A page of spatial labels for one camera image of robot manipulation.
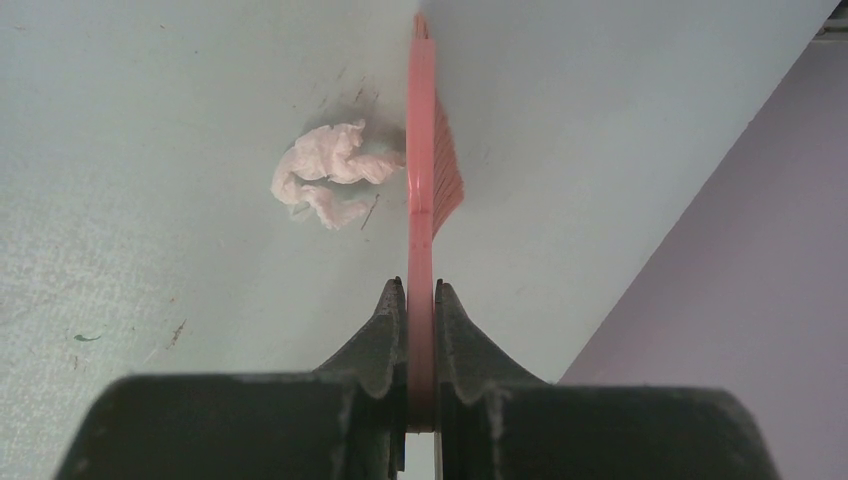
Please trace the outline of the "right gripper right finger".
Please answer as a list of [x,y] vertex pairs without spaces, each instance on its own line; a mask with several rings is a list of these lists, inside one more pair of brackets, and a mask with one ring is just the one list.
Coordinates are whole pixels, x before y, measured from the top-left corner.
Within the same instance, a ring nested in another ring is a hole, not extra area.
[[435,289],[440,479],[775,479],[752,414],[721,389],[562,386],[513,360]]

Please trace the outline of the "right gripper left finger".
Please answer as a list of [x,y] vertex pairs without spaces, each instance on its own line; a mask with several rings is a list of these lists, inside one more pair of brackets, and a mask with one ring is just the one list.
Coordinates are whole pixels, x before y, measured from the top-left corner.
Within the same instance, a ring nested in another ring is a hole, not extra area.
[[406,299],[302,372],[139,374],[93,402],[59,479],[394,479],[405,466]]

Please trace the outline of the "pink hand brush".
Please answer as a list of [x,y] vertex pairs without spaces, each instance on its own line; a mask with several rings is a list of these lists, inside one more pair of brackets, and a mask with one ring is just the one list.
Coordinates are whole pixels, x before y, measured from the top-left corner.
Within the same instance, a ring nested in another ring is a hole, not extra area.
[[434,430],[435,280],[433,241],[464,200],[450,122],[436,82],[436,41],[427,18],[413,19],[407,78],[408,206],[407,430]]

